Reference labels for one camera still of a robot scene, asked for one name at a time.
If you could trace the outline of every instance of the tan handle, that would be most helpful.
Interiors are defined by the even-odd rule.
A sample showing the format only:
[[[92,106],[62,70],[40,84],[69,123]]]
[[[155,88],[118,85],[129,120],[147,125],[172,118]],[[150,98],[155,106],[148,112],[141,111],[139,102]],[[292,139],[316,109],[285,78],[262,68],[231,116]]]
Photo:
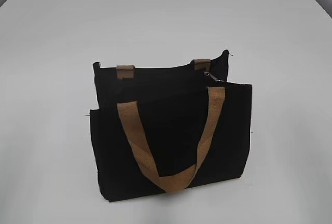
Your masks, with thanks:
[[[194,59],[194,70],[205,68],[205,71],[210,70],[210,59]],[[117,65],[116,74],[117,78],[122,80],[123,78],[134,78],[134,65]]]
[[[134,78],[134,65],[117,65],[116,77],[120,80],[123,78]]]
[[[203,163],[206,154],[208,154],[213,133],[217,126],[225,100],[225,88],[208,87],[208,91],[209,109],[205,127],[197,146],[196,164],[172,176],[160,177],[158,174],[154,158],[146,140],[140,114],[137,108],[137,101],[117,104],[124,132],[141,172],[154,184],[165,191],[178,191],[188,187]]]
[[[210,59],[194,59],[194,70],[205,68],[205,71],[210,71],[211,60]]]

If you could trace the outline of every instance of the white table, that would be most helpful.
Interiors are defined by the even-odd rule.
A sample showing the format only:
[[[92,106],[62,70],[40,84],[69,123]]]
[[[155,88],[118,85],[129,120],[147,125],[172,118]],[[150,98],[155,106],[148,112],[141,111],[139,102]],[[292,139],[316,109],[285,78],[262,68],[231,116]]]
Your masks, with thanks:
[[[332,21],[315,0],[8,0],[0,8],[0,223],[331,223]],[[230,58],[253,85],[243,176],[99,193],[92,63]]]

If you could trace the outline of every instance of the black tote bag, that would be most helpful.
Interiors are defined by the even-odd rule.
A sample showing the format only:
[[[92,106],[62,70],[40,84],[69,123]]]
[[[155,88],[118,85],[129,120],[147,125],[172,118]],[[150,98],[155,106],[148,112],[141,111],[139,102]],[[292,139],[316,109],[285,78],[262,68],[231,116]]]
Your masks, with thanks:
[[[123,85],[90,110],[99,189],[110,202],[242,175],[252,86],[214,80],[206,68],[175,77]]]
[[[133,65],[101,67],[100,62],[95,62],[94,83],[99,107],[108,106],[119,95],[126,97],[124,94],[129,90],[124,88],[127,86],[135,88],[165,80],[186,83],[185,80],[197,74],[197,70],[208,71],[219,80],[227,81],[228,57],[229,51],[226,49],[215,59],[194,59],[183,66],[161,68],[136,68]]]

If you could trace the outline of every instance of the black canvas bag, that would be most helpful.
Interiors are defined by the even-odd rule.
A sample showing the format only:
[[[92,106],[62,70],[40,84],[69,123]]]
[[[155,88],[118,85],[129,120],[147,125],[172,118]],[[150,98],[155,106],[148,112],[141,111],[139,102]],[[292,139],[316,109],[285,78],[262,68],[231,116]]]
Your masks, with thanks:
[[[204,69],[222,81],[227,81],[229,51],[226,49],[215,59],[194,59],[178,67],[136,68],[133,65],[101,67],[100,62],[93,64],[94,83],[99,107],[105,107],[117,96],[127,97],[125,87],[135,88],[170,80],[186,84],[186,79],[197,70]]]
[[[206,67],[127,82],[102,107],[90,110],[105,199],[177,191],[242,175],[250,148],[251,85],[214,80]]]

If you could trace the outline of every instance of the zipper pull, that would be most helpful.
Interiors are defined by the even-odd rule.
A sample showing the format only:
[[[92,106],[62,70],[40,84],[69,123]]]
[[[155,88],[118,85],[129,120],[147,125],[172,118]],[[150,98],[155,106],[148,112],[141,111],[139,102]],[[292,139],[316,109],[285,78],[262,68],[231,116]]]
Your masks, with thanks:
[[[214,79],[215,81],[217,81],[217,82],[224,82],[223,80],[219,80],[218,78],[216,78],[216,77],[214,77],[210,72],[208,72],[208,71],[204,71],[204,75],[205,76],[209,76],[209,77],[211,77],[212,79]]]

